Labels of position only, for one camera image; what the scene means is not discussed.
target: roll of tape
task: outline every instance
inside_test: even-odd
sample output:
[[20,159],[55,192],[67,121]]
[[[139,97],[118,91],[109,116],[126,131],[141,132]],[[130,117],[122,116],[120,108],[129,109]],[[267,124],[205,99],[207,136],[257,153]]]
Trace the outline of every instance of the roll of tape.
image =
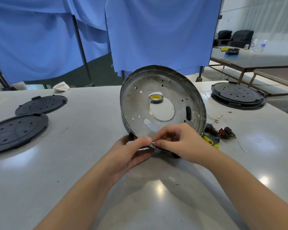
[[163,102],[163,96],[159,94],[152,94],[149,96],[149,99],[153,104],[159,104]]

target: fingernail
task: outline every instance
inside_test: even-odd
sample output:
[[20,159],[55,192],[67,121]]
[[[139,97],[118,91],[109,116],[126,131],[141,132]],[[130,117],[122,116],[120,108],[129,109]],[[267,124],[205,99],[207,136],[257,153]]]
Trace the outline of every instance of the fingernail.
[[150,144],[151,142],[153,142],[153,140],[150,137],[146,137],[148,144]]

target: crumpled paper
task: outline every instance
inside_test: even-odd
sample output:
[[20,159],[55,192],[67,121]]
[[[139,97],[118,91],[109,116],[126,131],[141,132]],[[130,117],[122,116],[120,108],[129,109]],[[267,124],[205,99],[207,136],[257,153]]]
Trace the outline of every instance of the crumpled paper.
[[64,81],[56,84],[53,88],[58,91],[67,91],[70,89],[70,87]]

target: plastic bottle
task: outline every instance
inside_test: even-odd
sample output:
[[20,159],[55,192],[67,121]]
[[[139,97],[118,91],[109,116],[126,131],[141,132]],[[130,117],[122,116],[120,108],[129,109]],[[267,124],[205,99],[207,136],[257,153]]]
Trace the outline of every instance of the plastic bottle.
[[261,50],[260,50],[260,52],[263,52],[264,51],[264,48],[265,48],[265,46],[267,45],[267,40],[265,40],[262,44],[261,44]]
[[256,47],[256,44],[257,44],[257,39],[255,39],[255,41],[252,42],[250,51],[254,51],[254,49],[255,49],[255,47]]

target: white work table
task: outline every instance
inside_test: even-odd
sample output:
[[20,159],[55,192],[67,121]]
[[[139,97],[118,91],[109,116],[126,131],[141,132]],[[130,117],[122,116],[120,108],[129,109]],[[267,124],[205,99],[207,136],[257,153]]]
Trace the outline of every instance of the white work table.
[[[214,83],[194,84],[207,113],[222,116],[213,123],[215,128],[229,126],[237,136],[221,140],[220,150],[288,202],[288,115],[269,104],[252,111],[222,106],[210,97]],[[0,154],[0,229],[32,229],[127,134],[119,92],[120,86],[108,86],[62,93],[68,102],[47,114],[49,127],[41,136]],[[13,117],[17,107],[32,97],[52,94],[52,89],[0,92],[0,121]],[[247,227],[208,170],[168,153],[155,153],[111,189],[92,229]]]

